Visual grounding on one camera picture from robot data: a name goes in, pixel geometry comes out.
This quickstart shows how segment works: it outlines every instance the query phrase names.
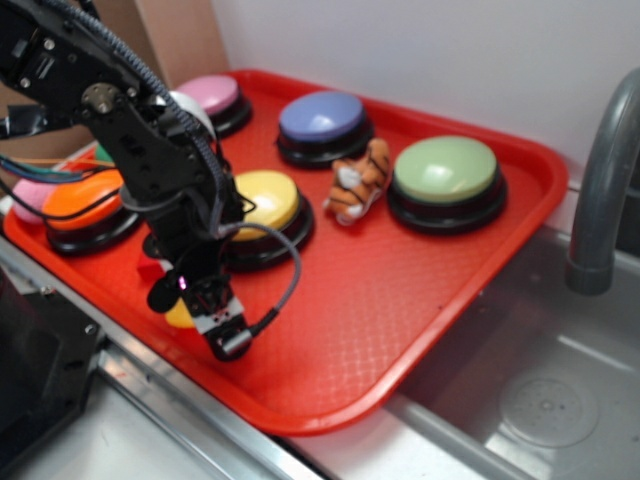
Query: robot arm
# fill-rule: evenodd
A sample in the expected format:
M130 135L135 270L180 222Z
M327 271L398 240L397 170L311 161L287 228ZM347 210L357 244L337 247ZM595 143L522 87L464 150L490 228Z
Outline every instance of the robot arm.
M217 358L242 355L252 335L220 258L234 233L223 226L242 221L244 202L202 124L95 17L64 0L0 0L0 80L56 119L45 125L85 125L113 157L124 204L144 216L173 265L149 306L164 312L181 297Z

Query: blue button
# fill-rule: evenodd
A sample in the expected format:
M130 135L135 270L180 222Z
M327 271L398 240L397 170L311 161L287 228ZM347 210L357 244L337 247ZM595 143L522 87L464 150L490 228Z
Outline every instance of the blue button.
M364 107L357 97L342 92L317 92L284 108L280 131L300 142L326 142L353 130L363 117Z

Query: sink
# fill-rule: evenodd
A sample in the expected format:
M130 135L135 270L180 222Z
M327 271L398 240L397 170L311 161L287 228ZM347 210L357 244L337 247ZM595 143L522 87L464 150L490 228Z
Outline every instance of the sink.
M640 478L640 263L619 254L611 290L584 297L568 240L541 229L399 394L514 472Z

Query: stuffed tiger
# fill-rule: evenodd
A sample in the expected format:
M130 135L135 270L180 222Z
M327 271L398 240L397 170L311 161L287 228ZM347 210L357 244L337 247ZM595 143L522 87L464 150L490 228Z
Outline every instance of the stuffed tiger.
M373 138L363 157L335 160L332 168L333 184L323 208L334 213L341 225L351 225L367 213L388 184L389 146L381 138Z

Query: faucet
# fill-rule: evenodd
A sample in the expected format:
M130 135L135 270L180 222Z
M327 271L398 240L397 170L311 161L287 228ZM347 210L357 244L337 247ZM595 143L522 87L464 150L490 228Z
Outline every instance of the faucet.
M611 286L616 248L640 255L640 68L618 85L589 154L565 281L583 295Z

